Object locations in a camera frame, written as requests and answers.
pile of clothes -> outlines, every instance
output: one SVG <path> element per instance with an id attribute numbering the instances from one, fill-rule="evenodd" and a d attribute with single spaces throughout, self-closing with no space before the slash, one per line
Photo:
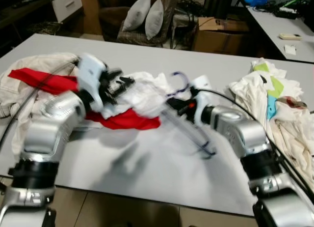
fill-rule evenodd
<path id="1" fill-rule="evenodd" d="M 314 189 L 314 114 L 301 102 L 300 83 L 287 80 L 286 73 L 261 58 L 229 88 Z"/>
<path id="2" fill-rule="evenodd" d="M 26 57 L 1 74 L 0 118 L 14 116 L 34 87 L 40 88 L 17 117 L 17 129 L 12 140 L 12 150 L 17 159 L 32 123 L 31 118 L 41 114 L 49 97 L 77 90 L 78 60 L 71 53 Z M 160 126 L 158 116 L 164 109 L 167 95 L 173 93 L 165 75 L 161 73 L 154 78 L 147 72 L 136 72 L 125 77 L 134 78 L 135 84 L 117 98 L 118 104 L 105 105 L 101 113 L 90 112 L 76 130 L 102 127 L 147 130 Z"/>

beige cloth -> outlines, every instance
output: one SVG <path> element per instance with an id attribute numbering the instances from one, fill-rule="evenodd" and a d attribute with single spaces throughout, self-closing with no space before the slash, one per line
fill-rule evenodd
<path id="1" fill-rule="evenodd" d="M 281 97 L 291 96 L 300 101 L 299 96 L 303 92 L 299 82 L 285 79 L 286 71 L 277 69 L 262 58 L 252 62 L 252 67 L 263 63 L 267 65 L 269 72 L 254 71 L 240 81 L 230 83 L 229 88 L 235 94 L 236 102 L 263 125 L 269 138 L 285 153 L 314 190 L 314 114 L 310 114 L 307 108 L 291 108 L 277 101 L 277 113 L 268 120 L 267 90 L 272 90 L 272 85 L 264 83 L 261 75 L 266 79 L 275 77 L 284 85 Z"/>
<path id="2" fill-rule="evenodd" d="M 72 63 L 78 57 L 71 53 L 58 53 L 25 57 L 13 63 L 8 70 L 0 76 L 0 117 L 13 116 L 20 105 L 32 92 L 33 87 L 24 82 L 8 77 L 11 70 L 30 68 L 36 71 L 58 75 L 74 75 L 76 66 Z M 16 132 L 12 139 L 12 151 L 16 158 L 21 152 L 26 131 L 31 124 L 31 114 L 38 114 L 43 102 L 51 96 L 49 93 L 38 91 L 34 94 L 18 116 Z"/>

white paper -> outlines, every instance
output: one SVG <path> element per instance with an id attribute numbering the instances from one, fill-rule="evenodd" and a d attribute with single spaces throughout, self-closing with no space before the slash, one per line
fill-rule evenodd
<path id="1" fill-rule="evenodd" d="M 296 48 L 294 45 L 285 45 L 286 54 L 296 55 Z"/>

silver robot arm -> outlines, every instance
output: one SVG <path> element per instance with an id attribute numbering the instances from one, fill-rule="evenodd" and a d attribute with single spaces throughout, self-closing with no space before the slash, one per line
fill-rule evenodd
<path id="1" fill-rule="evenodd" d="M 108 72 L 106 65 L 85 55 L 78 65 L 79 92 L 67 91 L 51 98 L 42 115 L 33 118 L 27 131 L 20 161 L 9 170 L 12 185 L 6 188 L 0 209 L 0 227 L 53 227 L 56 213 L 54 181 L 64 148 L 73 129 L 88 111 L 99 112 L 106 103 L 126 91 L 134 80 L 120 77 L 119 86 L 110 83 L 121 70 Z"/>
<path id="2" fill-rule="evenodd" d="M 210 125 L 223 135 L 240 159 L 249 188 L 258 202 L 253 212 L 259 227 L 314 227 L 314 206 L 280 163 L 262 125 L 232 108 L 212 106 L 205 76 L 191 83 L 191 99 L 168 104 L 192 123 Z"/>

white pillow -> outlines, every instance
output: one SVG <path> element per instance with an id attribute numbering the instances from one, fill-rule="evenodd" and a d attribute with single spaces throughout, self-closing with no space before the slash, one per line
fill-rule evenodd
<path id="1" fill-rule="evenodd" d="M 156 36 L 162 26 L 163 21 L 163 5 L 161 0 L 157 0 L 148 12 L 145 22 L 146 38 L 150 40 Z"/>
<path id="2" fill-rule="evenodd" d="M 151 0 L 137 0 L 129 9 L 122 31 L 137 29 L 144 21 L 151 7 Z"/>

